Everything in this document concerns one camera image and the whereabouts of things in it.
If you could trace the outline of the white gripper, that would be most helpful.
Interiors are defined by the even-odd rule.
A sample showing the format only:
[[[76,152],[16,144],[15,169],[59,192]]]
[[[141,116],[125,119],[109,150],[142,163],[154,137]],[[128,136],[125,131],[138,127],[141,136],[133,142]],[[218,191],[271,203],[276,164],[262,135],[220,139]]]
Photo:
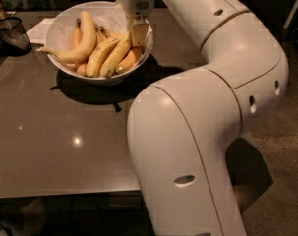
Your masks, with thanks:
[[[122,0],[126,16],[127,32],[133,47],[143,46],[149,30],[149,23],[143,18],[150,15],[155,0]]]

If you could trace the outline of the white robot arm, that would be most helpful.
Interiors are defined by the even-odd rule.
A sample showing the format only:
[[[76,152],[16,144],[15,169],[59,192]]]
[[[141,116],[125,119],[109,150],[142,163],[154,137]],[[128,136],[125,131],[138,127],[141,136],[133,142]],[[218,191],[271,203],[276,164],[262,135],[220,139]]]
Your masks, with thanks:
[[[122,0],[131,17],[152,0]],[[161,79],[134,99],[130,155],[156,236],[246,236],[226,166],[236,139],[282,99],[282,47],[238,0],[163,0],[203,66]]]

